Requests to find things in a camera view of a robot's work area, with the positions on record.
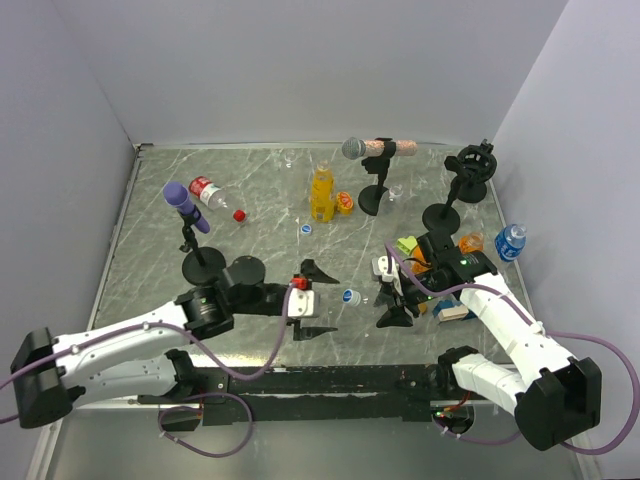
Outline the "yellow juice bottle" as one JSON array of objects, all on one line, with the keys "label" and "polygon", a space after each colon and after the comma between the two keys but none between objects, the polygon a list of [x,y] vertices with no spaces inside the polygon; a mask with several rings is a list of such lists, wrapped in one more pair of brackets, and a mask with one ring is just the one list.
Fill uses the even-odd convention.
[{"label": "yellow juice bottle", "polygon": [[310,193],[311,216],[327,223],[335,213],[334,176],[328,161],[319,162],[313,173]]}]

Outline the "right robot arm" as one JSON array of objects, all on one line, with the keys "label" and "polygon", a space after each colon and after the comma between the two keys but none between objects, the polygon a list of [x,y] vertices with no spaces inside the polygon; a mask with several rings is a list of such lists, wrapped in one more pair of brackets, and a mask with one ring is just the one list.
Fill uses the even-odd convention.
[{"label": "right robot arm", "polygon": [[464,254],[444,230],[419,239],[428,270],[414,274],[392,248],[373,260],[374,276],[394,301],[380,328],[408,327],[417,306],[453,294],[497,340],[513,369],[468,346],[438,358],[441,394],[476,393],[511,414],[520,433],[545,451],[600,422],[602,373],[589,358],[578,360],[551,338],[517,300],[496,266],[481,251]]}]

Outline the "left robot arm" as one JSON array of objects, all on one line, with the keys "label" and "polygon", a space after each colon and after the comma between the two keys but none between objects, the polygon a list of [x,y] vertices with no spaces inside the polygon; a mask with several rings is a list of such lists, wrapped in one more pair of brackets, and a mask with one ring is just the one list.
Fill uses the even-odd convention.
[{"label": "left robot arm", "polygon": [[268,283],[265,275],[261,260],[241,256],[210,280],[132,319],[76,334],[29,332],[7,381],[15,395],[14,420],[34,429],[76,407],[131,395],[187,401],[198,379],[181,347],[201,347],[232,330],[237,314],[277,316],[281,329],[315,318],[320,297],[314,284],[336,281],[312,259],[303,260],[286,284]]}]

